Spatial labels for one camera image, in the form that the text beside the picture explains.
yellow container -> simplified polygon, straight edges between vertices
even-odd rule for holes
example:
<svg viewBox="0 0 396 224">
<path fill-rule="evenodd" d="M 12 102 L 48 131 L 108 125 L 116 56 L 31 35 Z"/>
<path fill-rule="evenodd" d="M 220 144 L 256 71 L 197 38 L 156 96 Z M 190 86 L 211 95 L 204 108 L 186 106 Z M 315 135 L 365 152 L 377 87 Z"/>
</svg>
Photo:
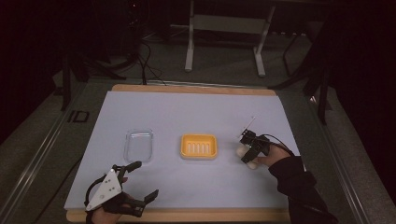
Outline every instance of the yellow container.
<svg viewBox="0 0 396 224">
<path fill-rule="evenodd" d="M 190 133 L 181 137 L 180 155 L 186 160 L 213 160 L 218 155 L 215 135 Z"/>
</svg>

person's arm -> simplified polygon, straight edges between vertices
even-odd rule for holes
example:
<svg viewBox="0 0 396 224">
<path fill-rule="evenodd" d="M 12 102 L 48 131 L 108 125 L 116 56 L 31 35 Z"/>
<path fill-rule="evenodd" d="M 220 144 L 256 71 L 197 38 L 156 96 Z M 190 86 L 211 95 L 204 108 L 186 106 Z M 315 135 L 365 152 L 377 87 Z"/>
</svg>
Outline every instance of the person's arm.
<svg viewBox="0 0 396 224">
<path fill-rule="evenodd" d="M 269 155 L 257 158 L 257 162 L 269 166 L 269 172 L 277 179 L 277 190 L 288 196 L 291 223 L 338 223 L 316 191 L 316 179 L 304 170 L 301 157 L 291 157 L 283 149 L 271 146 Z"/>
</svg>

white metal leg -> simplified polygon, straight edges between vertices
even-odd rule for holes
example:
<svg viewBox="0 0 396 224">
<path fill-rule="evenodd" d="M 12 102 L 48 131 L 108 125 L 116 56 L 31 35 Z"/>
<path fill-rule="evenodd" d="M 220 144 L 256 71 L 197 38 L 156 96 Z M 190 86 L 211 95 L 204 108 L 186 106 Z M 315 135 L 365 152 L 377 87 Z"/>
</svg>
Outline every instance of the white metal leg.
<svg viewBox="0 0 396 224">
<path fill-rule="evenodd" d="M 190 1 L 190 25 L 189 25 L 189 46 L 187 48 L 186 72 L 192 71 L 192 61 L 194 58 L 194 1 Z"/>
<path fill-rule="evenodd" d="M 271 7 L 270 12 L 268 13 L 267 19 L 264 22 L 264 26 L 262 27 L 261 40 L 257 47 L 253 48 L 254 58 L 256 60 L 257 72 L 259 77 L 265 77 L 264 64 L 262 63 L 262 46 L 264 45 L 265 38 L 268 35 L 268 30 L 270 29 L 271 20 L 274 15 L 276 7 Z"/>
</svg>

black sleeve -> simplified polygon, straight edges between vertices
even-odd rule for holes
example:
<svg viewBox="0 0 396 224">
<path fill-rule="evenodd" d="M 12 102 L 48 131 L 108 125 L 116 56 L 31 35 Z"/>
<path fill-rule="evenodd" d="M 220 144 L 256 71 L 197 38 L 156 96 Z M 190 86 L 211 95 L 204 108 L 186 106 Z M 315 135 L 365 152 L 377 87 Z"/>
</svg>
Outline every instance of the black sleeve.
<svg viewBox="0 0 396 224">
<path fill-rule="evenodd" d="M 269 171 L 277 179 L 277 190 L 289 198 L 292 224 L 338 223 L 316 191 L 316 179 L 304 170 L 301 157 L 280 160 Z"/>
</svg>

dark background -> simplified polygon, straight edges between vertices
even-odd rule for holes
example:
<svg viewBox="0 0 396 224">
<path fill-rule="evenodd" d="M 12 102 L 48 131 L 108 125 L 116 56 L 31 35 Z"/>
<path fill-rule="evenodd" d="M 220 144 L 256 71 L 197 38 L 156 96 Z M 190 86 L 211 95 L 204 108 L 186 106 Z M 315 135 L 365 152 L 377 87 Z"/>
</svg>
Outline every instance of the dark background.
<svg viewBox="0 0 396 224">
<path fill-rule="evenodd" d="M 131 21 L 134 28 L 149 26 L 164 39 L 169 38 L 170 23 L 188 24 L 189 1 L 149 2 L 150 14 L 156 15 L 150 18 L 145 18 L 147 7 L 144 5 L 128 11 L 123 1 L 114 1 L 111 6 L 104 0 L 1 1 L 0 143 L 53 93 L 52 76 L 61 70 L 64 54 L 60 39 L 67 39 L 73 49 L 91 58 L 106 61 L 108 55 L 138 50 L 138 34 L 131 32 L 129 35 L 135 35 L 136 43 L 132 43 L 128 52 L 118 51 L 120 35 L 129 29 Z M 213 2 L 223 4 L 223 10 L 215 11 Z M 396 173 L 393 163 L 396 160 L 396 137 L 393 136 L 396 134 L 396 3 L 349 2 L 355 6 L 318 10 L 298 4 L 284 5 L 276 10 L 271 29 L 287 34 L 300 32 L 304 21 L 329 16 L 317 44 L 332 64 L 331 85 L 336 88 L 375 169 L 396 202 L 393 180 Z M 241 10 L 236 1 L 201 1 L 196 10 L 265 17 L 257 11 L 257 1 L 249 3 L 251 5 Z"/>
</svg>

